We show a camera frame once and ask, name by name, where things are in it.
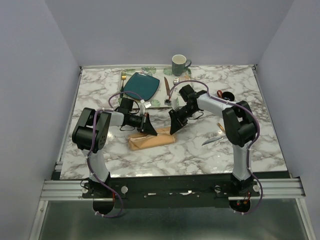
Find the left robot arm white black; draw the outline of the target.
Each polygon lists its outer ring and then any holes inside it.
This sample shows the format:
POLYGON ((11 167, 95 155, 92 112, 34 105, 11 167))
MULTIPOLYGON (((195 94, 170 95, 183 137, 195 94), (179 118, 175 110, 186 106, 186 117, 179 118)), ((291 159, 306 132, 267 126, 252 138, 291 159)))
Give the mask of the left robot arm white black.
POLYGON ((95 110, 85 107, 74 127, 72 142, 87 157, 89 179, 96 182, 93 191, 101 198, 107 197, 111 191, 111 185, 108 183, 110 172, 101 152, 107 141, 109 127, 130 126, 140 133, 157 135, 148 113, 140 115, 131 113, 133 104, 134 100, 123 98, 116 110, 95 110))

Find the orange cloth napkin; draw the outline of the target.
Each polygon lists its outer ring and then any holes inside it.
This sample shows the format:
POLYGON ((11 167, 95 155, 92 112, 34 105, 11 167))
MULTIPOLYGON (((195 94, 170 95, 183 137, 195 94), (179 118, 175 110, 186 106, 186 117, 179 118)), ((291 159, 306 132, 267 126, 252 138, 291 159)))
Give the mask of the orange cloth napkin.
POLYGON ((132 151, 149 149, 170 145, 177 141, 176 134, 170 134, 170 127, 156 129, 157 136, 146 133, 133 133, 128 135, 128 147, 132 151))

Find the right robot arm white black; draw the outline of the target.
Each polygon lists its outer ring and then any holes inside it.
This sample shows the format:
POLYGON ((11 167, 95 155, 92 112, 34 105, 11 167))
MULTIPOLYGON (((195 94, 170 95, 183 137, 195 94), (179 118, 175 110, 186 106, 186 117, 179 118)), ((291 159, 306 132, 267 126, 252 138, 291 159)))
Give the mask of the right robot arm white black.
POLYGON ((230 191, 241 196, 254 181, 250 148, 260 135, 260 125, 246 101, 234 102, 211 96, 207 90, 196 92, 189 84, 179 94, 185 105, 169 111, 170 134, 182 129, 194 113, 207 111, 222 118, 225 135, 233 148, 233 170, 230 191))

